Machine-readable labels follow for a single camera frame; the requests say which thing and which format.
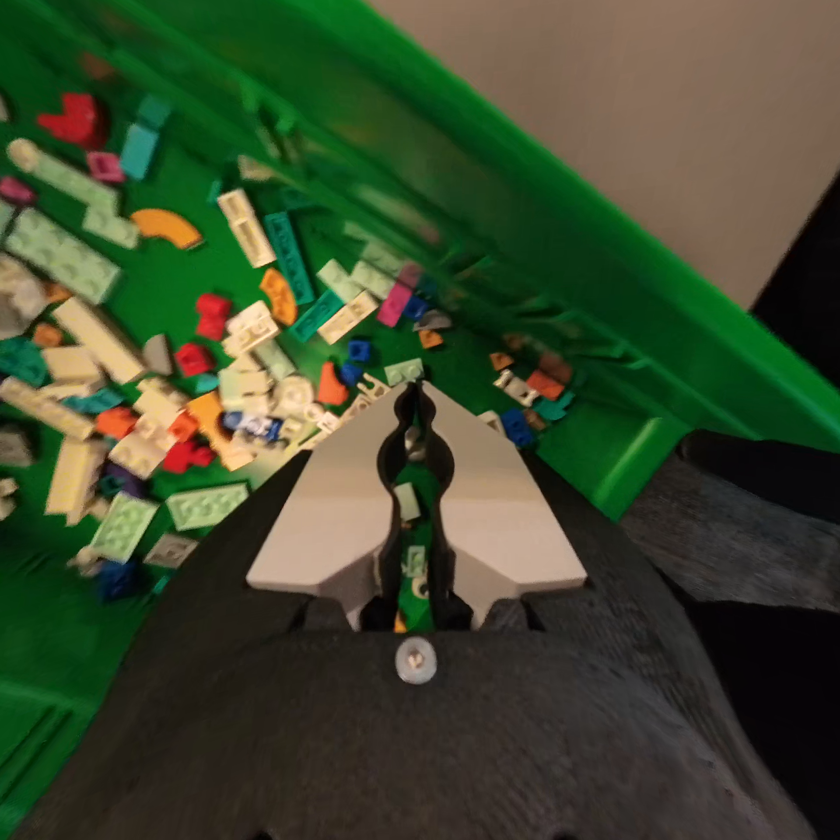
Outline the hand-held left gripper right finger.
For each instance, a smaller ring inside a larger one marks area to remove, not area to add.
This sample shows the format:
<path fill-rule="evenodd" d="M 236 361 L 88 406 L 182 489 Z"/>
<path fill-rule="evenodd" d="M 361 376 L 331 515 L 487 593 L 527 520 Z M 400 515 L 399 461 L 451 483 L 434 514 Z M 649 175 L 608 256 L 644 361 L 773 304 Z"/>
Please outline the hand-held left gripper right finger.
<path fill-rule="evenodd" d="M 587 573 L 516 446 L 429 383 L 427 456 L 442 443 L 453 461 L 440 479 L 440 520 L 452 571 L 444 592 L 471 610 L 478 629 L 499 601 L 580 588 Z"/>

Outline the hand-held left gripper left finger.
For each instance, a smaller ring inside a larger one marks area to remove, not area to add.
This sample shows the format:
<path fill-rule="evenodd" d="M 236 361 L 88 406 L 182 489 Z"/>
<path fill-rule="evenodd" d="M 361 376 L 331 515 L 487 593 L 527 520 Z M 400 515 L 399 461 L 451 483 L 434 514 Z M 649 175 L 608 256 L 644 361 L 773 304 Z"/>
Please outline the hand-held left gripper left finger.
<path fill-rule="evenodd" d="M 311 452 L 246 575 L 266 592 L 338 602 L 353 630 L 377 594 L 375 560 L 392 528 L 392 496 L 377 467 L 398 428 L 403 384 L 325 438 Z"/>

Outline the green plastic bin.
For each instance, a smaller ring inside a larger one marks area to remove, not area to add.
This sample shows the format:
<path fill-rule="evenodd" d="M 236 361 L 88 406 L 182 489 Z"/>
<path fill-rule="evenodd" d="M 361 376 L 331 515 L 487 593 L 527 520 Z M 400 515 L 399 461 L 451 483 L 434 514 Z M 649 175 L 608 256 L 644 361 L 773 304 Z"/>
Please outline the green plastic bin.
<path fill-rule="evenodd" d="M 2 2 L 2 248 L 37 204 L 108 257 L 162 368 L 264 297 L 237 190 L 301 298 L 401 281 L 371 341 L 525 413 L 587 581 L 471 629 L 412 572 L 355 631 L 246 583 L 314 449 L 209 529 L 165 499 L 218 463 L 68 527 L 2 402 L 2 838 L 814 838 L 616 520 L 690 433 L 838 453 L 832 386 L 366 3 Z"/>

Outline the pile of lego bricks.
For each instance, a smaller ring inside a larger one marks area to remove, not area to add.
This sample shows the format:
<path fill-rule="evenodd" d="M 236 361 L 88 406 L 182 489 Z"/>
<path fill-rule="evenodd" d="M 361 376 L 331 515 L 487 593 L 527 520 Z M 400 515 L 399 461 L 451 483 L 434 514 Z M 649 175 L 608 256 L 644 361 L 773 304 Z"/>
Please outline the pile of lego bricks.
<path fill-rule="evenodd" d="M 172 492 L 165 504 L 177 532 L 210 529 L 249 498 L 257 469 L 276 471 L 294 455 L 315 449 L 398 385 L 398 428 L 388 435 L 377 467 L 392 496 L 392 528 L 374 561 L 377 595 L 396 604 L 402 580 L 443 587 L 453 551 L 440 520 L 440 479 L 453 461 L 442 443 L 427 456 L 427 421 L 421 385 L 431 383 L 425 358 L 396 359 L 371 339 L 372 318 L 385 323 L 390 295 L 363 284 L 352 299 L 326 286 L 318 300 L 300 297 L 291 268 L 279 271 L 268 240 L 241 190 L 223 194 L 224 220 L 263 274 L 264 297 L 236 311 L 214 288 L 196 297 L 194 337 L 171 355 L 174 371 L 151 359 L 119 330 L 103 306 L 121 277 L 120 266 L 56 223 L 37 204 L 9 207 L 3 239 L 2 296 L 21 321 L 45 308 L 51 331 L 71 343 L 42 343 L 33 328 L 38 375 L 2 362 L 2 402 L 54 428 L 62 436 L 45 514 L 68 527 L 95 508 L 100 474 L 120 471 L 147 484 L 158 473 L 182 475 L 218 463 L 238 482 Z M 215 342 L 217 357 L 206 341 Z M 532 428 L 512 408 L 478 418 L 528 447 Z M 367 603 L 372 606 L 372 599 Z"/>

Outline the dark grey cloth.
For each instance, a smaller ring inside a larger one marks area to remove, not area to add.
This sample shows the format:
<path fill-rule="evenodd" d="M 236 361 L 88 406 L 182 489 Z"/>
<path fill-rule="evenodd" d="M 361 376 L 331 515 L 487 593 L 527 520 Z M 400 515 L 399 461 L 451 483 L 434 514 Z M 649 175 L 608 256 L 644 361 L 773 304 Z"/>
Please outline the dark grey cloth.
<path fill-rule="evenodd" d="M 700 602 L 838 614 L 838 455 L 698 431 L 620 524 Z"/>

